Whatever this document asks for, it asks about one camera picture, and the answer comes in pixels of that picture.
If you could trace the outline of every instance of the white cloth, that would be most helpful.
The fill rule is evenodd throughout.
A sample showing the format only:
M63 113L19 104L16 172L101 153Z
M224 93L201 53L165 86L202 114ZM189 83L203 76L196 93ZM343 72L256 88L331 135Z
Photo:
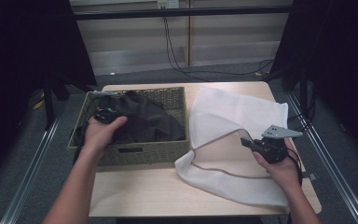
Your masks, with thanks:
M195 149L175 162L177 173L194 187L238 203L287 206L282 190L240 140L247 133L261 139L272 124L287 128L287 110L287 104L202 88L189 116Z

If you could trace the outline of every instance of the forearm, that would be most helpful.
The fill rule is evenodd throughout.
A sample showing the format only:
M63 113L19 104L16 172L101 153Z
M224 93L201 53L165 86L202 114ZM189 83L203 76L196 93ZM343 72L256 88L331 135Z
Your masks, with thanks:
M294 224L322 223L316 216L310 202L300 186L284 190L290 206L290 215Z
M84 147L43 223L87 223L100 155Z

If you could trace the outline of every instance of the wooden table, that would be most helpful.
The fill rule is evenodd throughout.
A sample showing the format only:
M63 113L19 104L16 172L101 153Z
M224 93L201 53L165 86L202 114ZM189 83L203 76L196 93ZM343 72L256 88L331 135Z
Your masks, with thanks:
M211 87L274 101L265 82L170 83L110 85L103 91L185 87L187 114L200 88ZM322 207L312 184L303 190L316 213ZM274 206L235 203L191 187L176 173L173 162L100 167L94 184L91 217L263 216L287 213Z

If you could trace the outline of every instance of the wicker basket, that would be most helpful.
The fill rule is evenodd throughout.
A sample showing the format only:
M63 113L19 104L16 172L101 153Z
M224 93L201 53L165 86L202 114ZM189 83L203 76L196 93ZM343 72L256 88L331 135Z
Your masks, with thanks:
M186 116L186 99L183 87L153 89L153 90L134 90L138 94L148 97L156 102L161 102L164 110L184 127L186 139L183 141L170 142L148 142L131 144L112 144L105 149L104 156L101 158L100 166L109 165L130 165L130 164L151 164L158 162L176 161L189 150L188 141L188 122ZM80 111L75 129L82 125L83 121L92 116L98 98L102 94L122 96L126 91L106 91L88 92L85 102ZM69 140L68 149L75 152L78 143L76 132Z

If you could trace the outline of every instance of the electrical outlet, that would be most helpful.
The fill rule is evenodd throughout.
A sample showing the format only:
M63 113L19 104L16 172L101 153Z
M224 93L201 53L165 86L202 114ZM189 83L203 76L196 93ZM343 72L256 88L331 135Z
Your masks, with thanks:
M168 0L158 0L157 1L157 8L158 9L168 8Z
M179 0L168 0L168 8L179 8Z

